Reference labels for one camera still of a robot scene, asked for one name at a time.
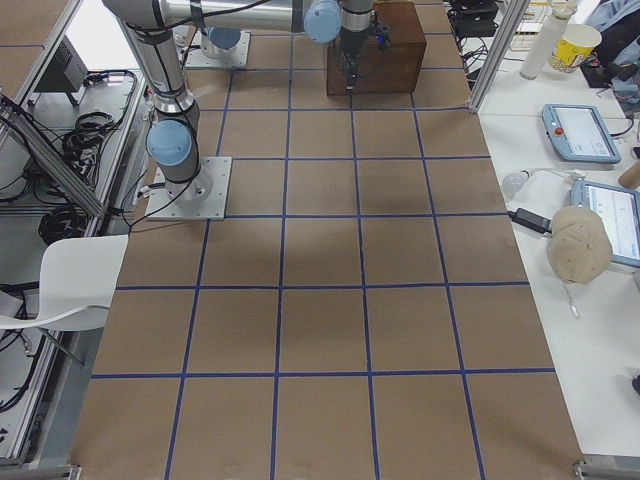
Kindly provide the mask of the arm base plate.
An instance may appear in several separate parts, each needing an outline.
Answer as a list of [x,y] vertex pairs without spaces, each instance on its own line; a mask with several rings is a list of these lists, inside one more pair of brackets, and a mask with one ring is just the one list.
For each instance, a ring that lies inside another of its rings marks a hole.
[[201,33],[196,33],[192,49],[186,59],[188,69],[216,69],[233,70],[246,67],[251,34],[242,31],[239,41],[230,49],[221,49],[214,46]]
[[185,192],[184,185],[168,184],[152,189],[145,214],[151,221],[178,221],[225,218],[232,170],[229,156],[203,156],[200,173]]

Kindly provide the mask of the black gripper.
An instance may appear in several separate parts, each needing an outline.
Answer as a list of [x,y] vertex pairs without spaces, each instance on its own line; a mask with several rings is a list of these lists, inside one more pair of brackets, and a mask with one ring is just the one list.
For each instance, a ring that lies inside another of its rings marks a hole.
[[369,30],[352,31],[341,29],[339,33],[339,50],[344,65],[345,91],[352,92],[356,86],[356,64],[369,38]]

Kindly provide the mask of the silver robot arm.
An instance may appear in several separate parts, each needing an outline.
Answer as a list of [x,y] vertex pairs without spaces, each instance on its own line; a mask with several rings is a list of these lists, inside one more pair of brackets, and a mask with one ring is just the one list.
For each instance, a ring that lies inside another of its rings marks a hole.
[[176,202],[198,202],[213,190],[202,171],[197,142],[199,107],[189,90],[173,30],[192,25],[304,32],[314,42],[345,40],[347,87],[357,78],[358,56],[372,25],[372,1],[106,1],[121,24],[134,56],[153,92],[157,124],[148,138],[167,141],[184,156],[172,166],[152,153]]
[[236,28],[206,27],[201,34],[201,50],[210,58],[232,51],[241,39],[241,31]]

